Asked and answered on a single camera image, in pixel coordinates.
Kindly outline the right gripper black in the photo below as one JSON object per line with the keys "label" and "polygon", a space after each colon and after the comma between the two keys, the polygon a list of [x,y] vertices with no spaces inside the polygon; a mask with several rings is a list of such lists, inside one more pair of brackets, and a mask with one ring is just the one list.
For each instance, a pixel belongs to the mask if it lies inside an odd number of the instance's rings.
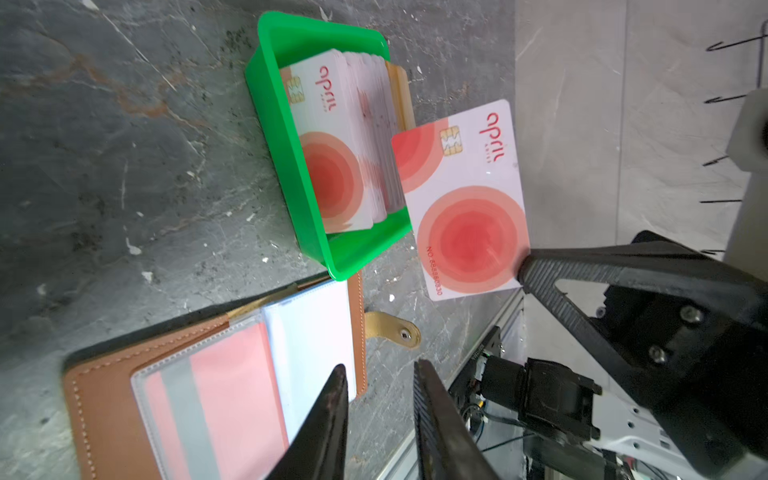
{"label": "right gripper black", "polygon": [[699,474],[766,478],[765,281],[650,231],[534,249],[518,279]]}

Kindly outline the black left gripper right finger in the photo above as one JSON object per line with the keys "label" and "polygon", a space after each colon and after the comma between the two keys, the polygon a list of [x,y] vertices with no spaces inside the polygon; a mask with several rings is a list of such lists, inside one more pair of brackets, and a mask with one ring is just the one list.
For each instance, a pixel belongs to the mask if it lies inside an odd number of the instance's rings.
{"label": "black left gripper right finger", "polygon": [[421,479],[496,479],[433,364],[414,363],[413,408]]}

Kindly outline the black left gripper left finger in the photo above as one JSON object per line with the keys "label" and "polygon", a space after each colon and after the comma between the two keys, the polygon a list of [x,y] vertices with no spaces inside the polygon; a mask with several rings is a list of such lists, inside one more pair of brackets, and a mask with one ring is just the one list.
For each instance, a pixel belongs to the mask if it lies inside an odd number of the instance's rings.
{"label": "black left gripper left finger", "polygon": [[343,364],[338,364],[331,371],[294,441],[267,479],[343,479],[348,404],[346,369]]}

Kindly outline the brown leather card holder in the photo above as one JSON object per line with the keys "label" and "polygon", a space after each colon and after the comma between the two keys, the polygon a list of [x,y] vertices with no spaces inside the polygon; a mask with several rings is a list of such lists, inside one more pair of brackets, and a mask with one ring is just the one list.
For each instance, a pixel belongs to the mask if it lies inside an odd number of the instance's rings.
{"label": "brown leather card holder", "polygon": [[73,353],[62,375],[85,479],[263,479],[329,376],[368,386],[366,342],[419,346],[411,322],[364,307],[360,275],[319,274]]}

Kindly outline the pink red credit card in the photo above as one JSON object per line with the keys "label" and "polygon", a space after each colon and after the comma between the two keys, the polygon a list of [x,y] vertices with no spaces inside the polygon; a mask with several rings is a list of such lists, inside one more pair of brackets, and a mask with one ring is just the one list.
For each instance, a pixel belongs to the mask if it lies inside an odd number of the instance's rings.
{"label": "pink red credit card", "polygon": [[519,288],[530,239],[509,102],[399,133],[392,147],[430,299]]}
{"label": "pink red credit card", "polygon": [[131,383],[164,479],[264,479],[289,445],[262,323],[193,343]]}

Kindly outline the green plastic card bin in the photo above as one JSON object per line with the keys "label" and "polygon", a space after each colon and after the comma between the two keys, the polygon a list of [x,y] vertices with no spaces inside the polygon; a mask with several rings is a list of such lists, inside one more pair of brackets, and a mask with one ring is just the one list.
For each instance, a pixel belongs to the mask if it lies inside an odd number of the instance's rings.
{"label": "green plastic card bin", "polygon": [[387,40],[376,30],[278,11],[259,17],[257,38],[258,47],[245,67],[245,80],[298,247],[333,279],[346,280],[412,231],[408,210],[402,208],[368,230],[326,234],[279,69],[329,49],[388,60]]}

